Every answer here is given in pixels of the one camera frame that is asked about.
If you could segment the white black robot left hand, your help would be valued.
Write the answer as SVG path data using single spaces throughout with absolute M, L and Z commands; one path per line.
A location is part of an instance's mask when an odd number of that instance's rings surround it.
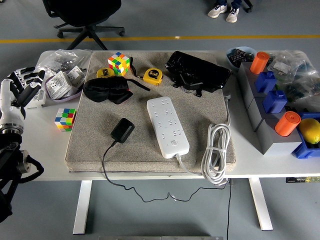
M 45 71 L 35 72 L 34 67 L 14 70 L 0 85 L 0 128 L 23 128 L 26 117 L 24 107 L 42 87 Z

